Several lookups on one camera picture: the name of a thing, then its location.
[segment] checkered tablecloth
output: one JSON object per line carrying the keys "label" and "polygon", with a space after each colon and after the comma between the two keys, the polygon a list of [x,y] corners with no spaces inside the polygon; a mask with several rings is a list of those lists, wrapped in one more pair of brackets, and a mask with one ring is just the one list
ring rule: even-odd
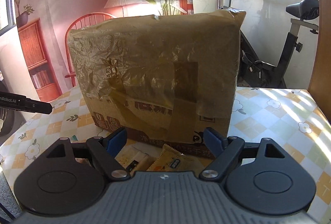
{"label": "checkered tablecloth", "polygon": [[[52,106],[52,114],[36,114],[0,147],[11,189],[17,176],[59,137],[86,141],[108,135],[94,125],[78,86]],[[238,87],[229,135],[252,142],[274,139],[317,183],[308,213],[322,224],[331,223],[331,126],[307,91]]]}

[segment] bookshelf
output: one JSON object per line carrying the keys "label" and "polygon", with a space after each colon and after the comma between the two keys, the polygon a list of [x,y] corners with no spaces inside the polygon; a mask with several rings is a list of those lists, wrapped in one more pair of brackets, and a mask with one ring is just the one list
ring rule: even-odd
{"label": "bookshelf", "polygon": [[62,92],[45,47],[40,19],[18,29],[26,66],[41,101],[49,102]]}

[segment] book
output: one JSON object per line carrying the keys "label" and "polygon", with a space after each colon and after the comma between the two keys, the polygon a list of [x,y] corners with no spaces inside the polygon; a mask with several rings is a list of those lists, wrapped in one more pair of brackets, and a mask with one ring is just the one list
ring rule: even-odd
{"label": "book", "polygon": [[34,82],[37,85],[37,89],[41,88],[37,75],[35,74],[35,75],[33,75],[33,77],[34,77]]}
{"label": "book", "polygon": [[43,81],[40,72],[37,73],[37,77],[38,77],[38,80],[39,80],[39,83],[40,83],[40,87],[43,87],[45,85],[45,82]]}
{"label": "book", "polygon": [[34,81],[34,77],[31,76],[31,80],[32,80],[32,83],[34,84],[34,88],[36,89],[37,88],[37,85],[36,85],[36,82]]}
{"label": "book", "polygon": [[49,78],[48,78],[48,75],[47,75],[47,71],[46,70],[42,70],[41,71],[41,74],[43,76],[43,79],[44,79],[46,85],[50,84],[50,81],[49,81]]}

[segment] circular pad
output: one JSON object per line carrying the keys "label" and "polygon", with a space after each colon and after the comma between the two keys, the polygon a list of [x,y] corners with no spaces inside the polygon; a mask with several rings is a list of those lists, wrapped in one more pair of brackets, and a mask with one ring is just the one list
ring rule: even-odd
{"label": "circular pad", "polygon": [[242,207],[264,215],[307,210],[315,182],[296,161],[285,160],[263,157],[238,167],[226,179],[226,192]]}
{"label": "circular pad", "polygon": [[254,185],[267,193],[282,193],[292,186],[292,180],[280,172],[262,172],[254,176]]}
{"label": "circular pad", "polygon": [[16,179],[14,191],[23,210],[47,217],[70,215],[99,199],[105,187],[103,176],[87,164],[59,159],[32,163]]}
{"label": "circular pad", "polygon": [[42,175],[38,180],[38,186],[49,193],[62,193],[71,189],[77,182],[77,178],[69,172],[56,171]]}

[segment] bike seat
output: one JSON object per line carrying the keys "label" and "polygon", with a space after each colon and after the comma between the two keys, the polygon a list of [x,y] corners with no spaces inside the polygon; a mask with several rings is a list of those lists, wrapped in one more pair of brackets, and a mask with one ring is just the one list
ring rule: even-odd
{"label": "bike seat", "polygon": [[288,5],[286,12],[303,20],[313,20],[319,16],[318,0],[302,0],[300,3]]}

